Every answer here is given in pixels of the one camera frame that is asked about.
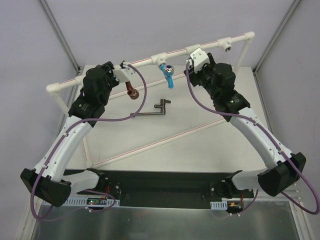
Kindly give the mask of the white PVC pipe frame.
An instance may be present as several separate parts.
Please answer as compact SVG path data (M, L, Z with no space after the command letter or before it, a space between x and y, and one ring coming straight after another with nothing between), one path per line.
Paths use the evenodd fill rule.
M160 65L161 64L168 64L168 60L172 58L177 58L180 56L188 56L189 53L191 53L193 50L196 48L201 48L202 50L206 49L212 49L212 48L221 48L224 52L229 52L232 49L232 44L237 43L237 42L244 42L244 45L242 47L241 53L239 55L239 58L235 64L235 71L238 72L239 68L241 66L241 63L248 51L249 45L255 38L255 33L253 31L243 33L242 35L239 36L234 36L234 37L225 37L221 38L218 40L215 40L213 42L208 42L208 43L203 43L203 44L195 44L191 46L187 46L184 49L179 49L171 52L162 52L158 53L155 55L152 55L149 58L138 60L135 62L131 62L130 65L132 65L135 68L140 68L148 65L154 65L157 66L157 68L160 70ZM58 104L62 112L67 116L69 114L70 108L67 107L66 103L62 100L60 96L60 91L63 89L67 89L70 87L78 86L78 87L83 87L84 86L84 78L86 74L89 71L83 71L82 74L77 75L75 78L64 81L64 82L57 82L53 84L49 84L46 86L46 91L55 99L55 102ZM182 74L173 74L172 80L179 79L182 77ZM158 84L162 84L167 82L165 79L165 76L163 79L154 81L151 83L147 83L146 85L139 86L136 88L137 91L143 88L147 87L152 87Z

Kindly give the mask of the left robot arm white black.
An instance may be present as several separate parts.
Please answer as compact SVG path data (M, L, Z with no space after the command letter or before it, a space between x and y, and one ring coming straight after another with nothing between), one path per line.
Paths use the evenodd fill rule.
M54 144L33 169L25 168L20 175L29 192L55 207L86 189L96 195L105 191L104 174L98 170L88 168L72 175L64 172L78 145L104 113L112 88L119 84L114 69L108 61L87 70L80 95L68 111L64 128Z

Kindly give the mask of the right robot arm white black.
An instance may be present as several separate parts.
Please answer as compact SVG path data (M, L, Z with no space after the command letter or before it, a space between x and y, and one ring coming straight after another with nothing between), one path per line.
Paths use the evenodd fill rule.
M190 54L184 74L192 87L201 86L209 94L214 111L237 128L254 147L265 168L238 170L227 177L227 197L257 188L275 197L300 179L306 157L285 147L260 122L243 95L235 90L236 74L227 63L216 63L211 53L201 50Z

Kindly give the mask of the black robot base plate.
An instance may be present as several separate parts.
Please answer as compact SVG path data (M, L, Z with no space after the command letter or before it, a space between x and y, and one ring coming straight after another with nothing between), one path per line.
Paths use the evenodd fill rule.
M109 193L122 207L209 209L222 199L249 199L249 189L227 187L229 173L97 170L92 190Z

